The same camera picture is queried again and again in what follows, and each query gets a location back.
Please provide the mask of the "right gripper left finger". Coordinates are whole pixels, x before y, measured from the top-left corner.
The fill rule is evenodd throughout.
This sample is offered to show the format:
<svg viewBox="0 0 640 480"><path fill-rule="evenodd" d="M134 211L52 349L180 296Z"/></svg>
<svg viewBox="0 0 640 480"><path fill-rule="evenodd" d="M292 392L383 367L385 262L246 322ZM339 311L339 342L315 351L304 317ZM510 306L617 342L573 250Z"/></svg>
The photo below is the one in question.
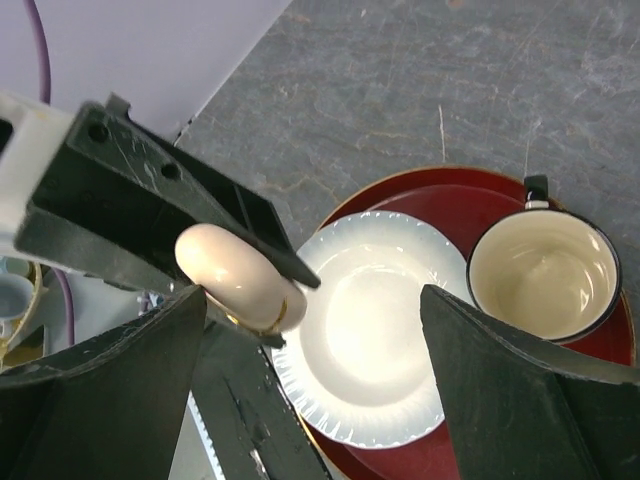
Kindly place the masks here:
<svg viewBox="0 0 640 480"><path fill-rule="evenodd" d="M181 430L206 300L160 307L1 375L4 479L165 479Z"/></svg>

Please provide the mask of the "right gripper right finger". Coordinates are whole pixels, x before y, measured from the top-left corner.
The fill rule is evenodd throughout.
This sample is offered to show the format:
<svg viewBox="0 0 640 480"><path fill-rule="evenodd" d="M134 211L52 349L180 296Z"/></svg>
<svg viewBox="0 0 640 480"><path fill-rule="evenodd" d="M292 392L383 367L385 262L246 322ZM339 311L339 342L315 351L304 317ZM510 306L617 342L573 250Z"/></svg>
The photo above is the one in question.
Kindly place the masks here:
<svg viewBox="0 0 640 480"><path fill-rule="evenodd" d="M639 371L423 287L427 342L463 479L636 479Z"/></svg>

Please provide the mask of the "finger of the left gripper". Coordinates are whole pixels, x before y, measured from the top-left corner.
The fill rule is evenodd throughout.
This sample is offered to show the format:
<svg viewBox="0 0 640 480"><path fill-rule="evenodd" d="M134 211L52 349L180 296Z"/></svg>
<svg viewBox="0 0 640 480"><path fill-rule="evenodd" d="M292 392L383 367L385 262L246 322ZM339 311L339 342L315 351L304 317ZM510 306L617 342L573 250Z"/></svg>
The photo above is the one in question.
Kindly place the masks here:
<svg viewBox="0 0 640 480"><path fill-rule="evenodd" d="M212 224L288 280L318 287L273 204L133 122L122 99L84 103L26 203L21 254L124 289L182 289L174 244Z"/></svg>
<svg viewBox="0 0 640 480"><path fill-rule="evenodd" d="M189 395L204 409L227 478L328 477L259 341L219 311L206 312Z"/></svg>

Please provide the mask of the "pink earbud charging case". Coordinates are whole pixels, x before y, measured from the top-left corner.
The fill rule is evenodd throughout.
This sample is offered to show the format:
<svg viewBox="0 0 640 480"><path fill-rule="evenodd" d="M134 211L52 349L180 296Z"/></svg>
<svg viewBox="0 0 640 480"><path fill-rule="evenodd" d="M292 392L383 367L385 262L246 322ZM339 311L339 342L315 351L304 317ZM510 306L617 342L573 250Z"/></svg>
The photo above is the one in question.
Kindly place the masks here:
<svg viewBox="0 0 640 480"><path fill-rule="evenodd" d="M191 226L178 237L174 252L184 274L241 326L274 334L294 329L303 320L304 293L229 231L210 224Z"/></svg>

